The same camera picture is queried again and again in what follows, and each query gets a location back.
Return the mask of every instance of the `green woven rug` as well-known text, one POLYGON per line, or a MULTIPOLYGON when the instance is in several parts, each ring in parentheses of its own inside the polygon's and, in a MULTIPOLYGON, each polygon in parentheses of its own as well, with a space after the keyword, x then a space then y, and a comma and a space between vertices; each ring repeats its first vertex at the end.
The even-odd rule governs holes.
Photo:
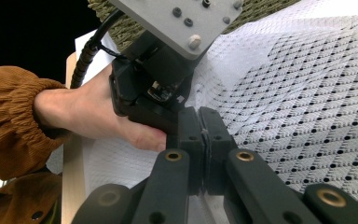
MULTIPOLYGON (((88 0, 89 8, 96 12, 103 21, 113 10, 107 0, 88 0)), ((249 21, 257 21, 276 11, 289 7, 300 0, 244 0, 243 11, 240 16, 225 30, 227 34, 249 21)), ((145 29, 128 16, 120 19, 110 30, 109 34, 115 41, 118 50, 122 51, 129 46, 145 29)))

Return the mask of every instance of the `gray metal plate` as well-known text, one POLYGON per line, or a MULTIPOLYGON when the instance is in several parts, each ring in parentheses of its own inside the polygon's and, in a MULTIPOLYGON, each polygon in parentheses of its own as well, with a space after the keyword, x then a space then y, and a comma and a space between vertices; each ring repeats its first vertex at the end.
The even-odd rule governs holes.
POLYGON ((188 59, 198 58, 213 41, 234 21, 242 8, 235 8, 239 0, 109 0, 113 5, 139 22, 146 30, 188 59), (175 17, 173 9, 181 8, 182 15, 175 17), (191 27, 185 19, 193 21, 191 27), (200 36, 200 45, 192 49, 189 39, 200 36))

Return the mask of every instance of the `hand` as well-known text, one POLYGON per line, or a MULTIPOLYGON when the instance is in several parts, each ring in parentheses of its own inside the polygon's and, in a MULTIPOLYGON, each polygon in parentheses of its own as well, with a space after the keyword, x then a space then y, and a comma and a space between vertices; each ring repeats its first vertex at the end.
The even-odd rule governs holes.
POLYGON ((76 90, 45 90, 37 94, 34 110, 41 124, 89 138, 121 137, 140 149, 164 150, 163 131, 115 114, 108 80, 111 73, 109 64, 76 90))

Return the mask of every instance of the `black cable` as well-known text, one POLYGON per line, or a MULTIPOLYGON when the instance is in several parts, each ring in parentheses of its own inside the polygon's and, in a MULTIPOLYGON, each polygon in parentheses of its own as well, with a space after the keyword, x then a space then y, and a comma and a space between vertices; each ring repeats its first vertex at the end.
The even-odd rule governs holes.
POLYGON ((109 28, 112 27, 112 25, 115 24, 115 22, 123 15, 124 12, 120 11, 119 9, 116 9, 110 13, 110 15, 100 25, 100 27, 98 27, 98 30, 95 32, 94 36, 90 38, 89 41, 85 44, 81 51, 79 60, 76 63, 75 71, 72 74, 71 89, 76 89, 81 86, 84 76, 86 75, 87 70, 92 63, 92 59, 97 54, 100 47, 102 46, 103 49, 107 49, 101 43, 103 36, 108 32, 109 28))

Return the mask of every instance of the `wooden surface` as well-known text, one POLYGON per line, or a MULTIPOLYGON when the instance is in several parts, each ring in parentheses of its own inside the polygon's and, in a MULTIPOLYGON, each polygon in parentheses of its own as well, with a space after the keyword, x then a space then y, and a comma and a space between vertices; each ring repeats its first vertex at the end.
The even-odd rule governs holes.
MULTIPOLYGON (((66 61, 67 88, 71 85, 71 77, 76 66, 76 54, 71 54, 66 61)), ((62 167, 62 224, 71 223, 76 211, 86 200, 84 182, 83 149, 79 135, 63 144, 62 167)))

